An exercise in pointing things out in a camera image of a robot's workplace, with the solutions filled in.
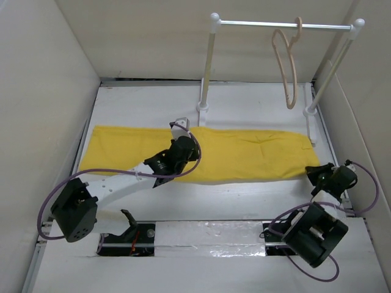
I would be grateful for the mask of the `yellow trousers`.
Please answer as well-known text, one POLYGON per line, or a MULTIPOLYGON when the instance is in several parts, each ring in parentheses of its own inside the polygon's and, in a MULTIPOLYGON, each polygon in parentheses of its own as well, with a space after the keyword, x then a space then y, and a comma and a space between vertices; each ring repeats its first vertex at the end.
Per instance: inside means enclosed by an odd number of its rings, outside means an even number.
MULTIPOLYGON (((307 136, 273 130, 191 129, 202 151, 200 164, 190 162, 190 173, 179 181, 274 181, 305 173, 306 166, 320 161, 307 136)), ((96 126, 92 131, 79 170, 130 170, 147 158, 170 147, 169 128, 96 126)))

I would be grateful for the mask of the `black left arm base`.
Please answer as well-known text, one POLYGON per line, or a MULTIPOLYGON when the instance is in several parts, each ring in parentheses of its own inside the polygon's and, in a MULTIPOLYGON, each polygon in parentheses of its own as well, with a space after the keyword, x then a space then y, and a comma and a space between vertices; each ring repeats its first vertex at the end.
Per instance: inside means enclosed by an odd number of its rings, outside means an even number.
POLYGON ((149 257, 155 255, 155 222, 138 222, 122 209, 128 223, 121 234, 101 233, 96 254, 105 257, 149 257))

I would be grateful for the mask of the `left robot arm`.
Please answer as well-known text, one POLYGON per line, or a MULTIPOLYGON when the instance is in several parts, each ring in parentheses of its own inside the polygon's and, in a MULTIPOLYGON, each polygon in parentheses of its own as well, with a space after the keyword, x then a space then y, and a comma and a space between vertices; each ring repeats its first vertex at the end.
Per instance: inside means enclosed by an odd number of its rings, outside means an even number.
POLYGON ((125 196, 154 189, 184 176, 187 163, 199 163, 200 158, 198 141, 180 136, 171 140, 169 149, 129 171, 114 170, 114 176, 89 183, 80 178, 69 180, 53 203, 51 213, 67 242, 80 241, 94 230, 100 209, 125 196))

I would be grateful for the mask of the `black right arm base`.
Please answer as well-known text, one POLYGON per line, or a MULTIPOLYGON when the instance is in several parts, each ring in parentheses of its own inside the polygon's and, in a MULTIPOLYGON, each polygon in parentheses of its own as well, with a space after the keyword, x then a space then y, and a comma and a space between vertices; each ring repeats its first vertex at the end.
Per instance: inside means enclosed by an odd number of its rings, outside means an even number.
POLYGON ((281 241, 281 237, 269 231, 270 221, 263 222, 263 231, 260 233, 260 239, 265 242, 266 256, 296 256, 297 254, 281 241))

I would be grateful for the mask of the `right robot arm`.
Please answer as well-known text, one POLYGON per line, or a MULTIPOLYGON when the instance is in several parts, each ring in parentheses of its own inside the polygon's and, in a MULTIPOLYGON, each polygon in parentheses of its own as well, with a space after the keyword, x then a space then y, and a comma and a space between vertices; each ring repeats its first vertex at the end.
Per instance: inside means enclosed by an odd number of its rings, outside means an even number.
POLYGON ((357 184, 357 175, 351 161, 336 167, 332 163, 318 167, 307 166, 305 173, 313 186, 312 200, 304 211, 293 212, 282 225, 282 241, 309 266, 317 268, 331 254, 348 232, 348 226, 331 211, 342 203, 342 193, 357 184))

